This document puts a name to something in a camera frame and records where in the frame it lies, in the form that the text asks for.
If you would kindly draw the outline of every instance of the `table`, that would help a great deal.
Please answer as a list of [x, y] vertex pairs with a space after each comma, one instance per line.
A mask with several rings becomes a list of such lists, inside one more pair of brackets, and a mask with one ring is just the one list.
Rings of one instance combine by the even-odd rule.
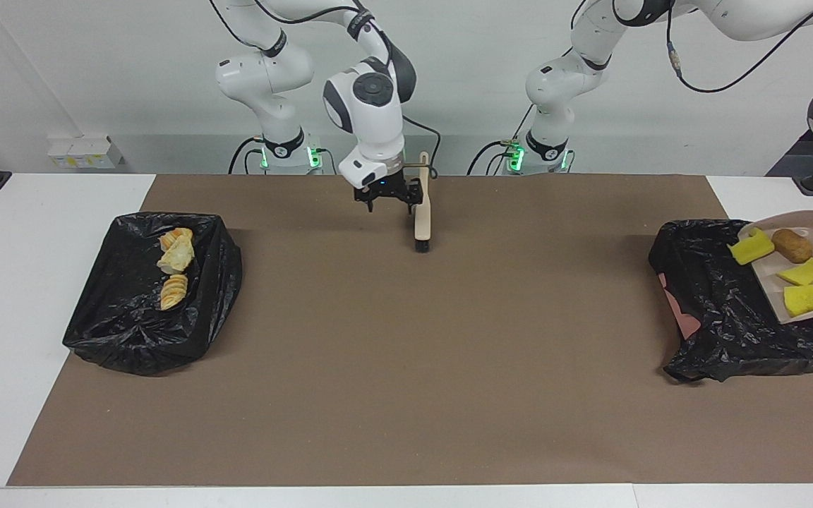
[[[152, 181], [154, 176], [17, 174], [0, 192], [0, 506], [813, 506], [813, 485], [3, 488], [68, 354], [49, 338], [64, 332], [110, 219], [138, 211]], [[813, 198], [788, 179], [709, 182], [731, 217], [813, 209]], [[13, 254], [16, 242], [25, 255]]]

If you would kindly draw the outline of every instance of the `black plastic bag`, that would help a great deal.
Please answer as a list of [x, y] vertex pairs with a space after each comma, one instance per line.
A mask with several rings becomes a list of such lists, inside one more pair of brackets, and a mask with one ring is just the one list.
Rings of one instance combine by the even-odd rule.
[[[159, 237], [193, 230], [187, 297], [160, 310], [167, 275], [155, 266]], [[140, 212], [117, 217], [62, 344], [86, 361], [152, 375], [198, 360], [212, 345], [240, 290], [240, 250], [217, 215]]]
[[668, 222], [654, 242], [651, 266], [663, 274], [683, 322], [700, 324], [690, 337], [680, 335], [680, 350], [664, 367], [676, 380], [813, 373], [813, 319], [781, 325], [754, 270], [727, 248], [746, 225]]

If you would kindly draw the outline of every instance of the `yellow sponge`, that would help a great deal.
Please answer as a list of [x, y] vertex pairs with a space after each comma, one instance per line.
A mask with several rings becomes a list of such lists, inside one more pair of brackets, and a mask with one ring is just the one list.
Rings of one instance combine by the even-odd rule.
[[805, 261], [805, 263], [799, 267], [781, 271], [777, 274], [777, 277], [796, 286], [809, 286], [813, 284], [813, 258]]
[[771, 238], [761, 229], [753, 228], [748, 234], [749, 238], [735, 245], [729, 245], [733, 257], [742, 266], [761, 260], [761, 258], [769, 256], [776, 250]]
[[785, 287], [783, 300], [786, 302], [786, 310], [790, 311], [793, 318], [807, 314], [813, 311], [813, 285]]

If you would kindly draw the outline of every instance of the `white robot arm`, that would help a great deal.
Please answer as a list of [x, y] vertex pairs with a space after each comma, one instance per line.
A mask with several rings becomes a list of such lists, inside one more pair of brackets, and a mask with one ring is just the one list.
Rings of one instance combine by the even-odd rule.
[[[813, 0], [590, 0], [573, 28], [571, 50], [526, 79], [526, 93], [538, 111], [522, 138], [523, 167], [513, 172], [555, 170], [574, 121], [570, 101], [603, 82], [613, 48], [627, 28], [665, 20], [671, 11], [675, 17], [695, 10], [739, 41], [766, 39], [813, 23]], [[675, 67], [681, 72], [678, 61]]]
[[[312, 81], [313, 65], [305, 51], [288, 42], [278, 23], [323, 20], [346, 28], [370, 57], [331, 77], [323, 91], [332, 122], [358, 140], [339, 170], [352, 186], [366, 189], [367, 198], [393, 195], [417, 199], [409, 196], [403, 182], [400, 109], [413, 95], [416, 72], [359, 0], [219, 2], [217, 11], [230, 31], [240, 42], [259, 49], [257, 54], [223, 61], [217, 69], [219, 86], [232, 99], [251, 107], [263, 125], [267, 147], [273, 151], [281, 147], [283, 154], [297, 151], [303, 129], [294, 119], [296, 110], [277, 94]], [[372, 184], [386, 187], [370, 189]]]
[[219, 88], [257, 116], [269, 167], [310, 167], [314, 147], [296, 118], [296, 107], [278, 94], [313, 80], [312, 59], [252, 0], [215, 0], [215, 7], [235, 38], [255, 49], [217, 65]]

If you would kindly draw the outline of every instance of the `brown paper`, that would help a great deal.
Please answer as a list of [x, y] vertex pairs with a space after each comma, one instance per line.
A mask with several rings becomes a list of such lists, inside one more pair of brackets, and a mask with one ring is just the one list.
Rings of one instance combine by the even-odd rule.
[[813, 483], [813, 375], [659, 370], [678, 332], [646, 255], [725, 216], [706, 179], [432, 186], [420, 255], [406, 206], [343, 180], [157, 177], [145, 210], [224, 217], [235, 308], [162, 377], [71, 356], [9, 485]]

